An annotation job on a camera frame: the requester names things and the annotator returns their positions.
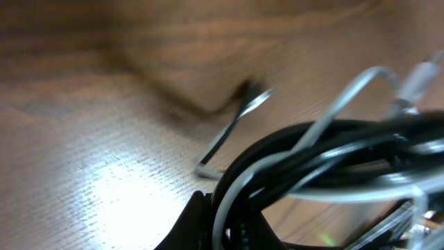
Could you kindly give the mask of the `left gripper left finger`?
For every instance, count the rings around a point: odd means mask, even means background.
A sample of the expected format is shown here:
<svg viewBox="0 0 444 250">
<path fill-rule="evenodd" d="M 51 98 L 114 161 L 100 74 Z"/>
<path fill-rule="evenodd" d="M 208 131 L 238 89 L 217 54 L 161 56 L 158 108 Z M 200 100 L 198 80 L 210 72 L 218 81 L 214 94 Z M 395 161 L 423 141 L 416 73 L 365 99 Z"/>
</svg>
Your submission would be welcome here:
<svg viewBox="0 0 444 250">
<path fill-rule="evenodd" d="M 201 191 L 192 194 L 173 228 L 155 250 L 201 250 L 207 243 L 208 202 Z"/>
</svg>

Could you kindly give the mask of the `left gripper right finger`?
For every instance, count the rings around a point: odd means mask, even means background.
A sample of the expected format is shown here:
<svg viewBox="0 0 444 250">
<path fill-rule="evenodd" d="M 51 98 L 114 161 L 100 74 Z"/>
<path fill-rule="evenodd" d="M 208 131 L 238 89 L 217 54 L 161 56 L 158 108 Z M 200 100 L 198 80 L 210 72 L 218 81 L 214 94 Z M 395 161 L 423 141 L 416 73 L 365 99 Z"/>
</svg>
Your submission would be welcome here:
<svg viewBox="0 0 444 250">
<path fill-rule="evenodd" d="M 287 250 L 285 244 L 274 234 L 263 214 L 258 211 L 242 213 L 241 249 Z"/>
</svg>

